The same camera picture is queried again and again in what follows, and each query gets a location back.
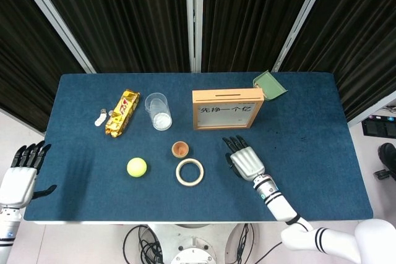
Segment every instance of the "glass cup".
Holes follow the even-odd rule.
[[[168,100],[164,94],[152,93],[144,102],[146,112],[150,115],[153,127],[159,131],[169,129],[172,125]]]

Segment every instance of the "candy bar wrapper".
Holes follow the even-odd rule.
[[[129,118],[136,109],[140,93],[125,90],[117,106],[114,108],[105,126],[105,133],[112,137],[120,136],[128,124]]]

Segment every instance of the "robotic arm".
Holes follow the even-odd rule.
[[[51,145],[43,147],[44,141],[21,147],[12,160],[11,168],[4,175],[0,186],[0,264],[6,264],[22,215],[20,209],[32,199],[51,194],[56,185],[39,192],[33,192],[36,176]]]
[[[357,225],[354,236],[327,228],[313,229],[291,207],[272,177],[264,174],[264,164],[242,137],[223,140],[232,151],[226,154],[226,159],[233,171],[253,182],[253,188],[275,219],[289,225],[281,233],[282,242],[289,249],[318,250],[357,264],[395,263],[392,248],[396,229],[390,223],[380,219],[363,221]]]

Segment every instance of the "small wooden bowl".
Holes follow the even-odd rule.
[[[172,154],[176,158],[184,158],[187,156],[189,151],[188,144],[185,142],[175,142],[172,146]]]

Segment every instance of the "yellow ball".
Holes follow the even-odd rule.
[[[126,166],[126,171],[130,176],[140,177],[145,174],[147,170],[147,164],[142,158],[133,158],[129,160]]]

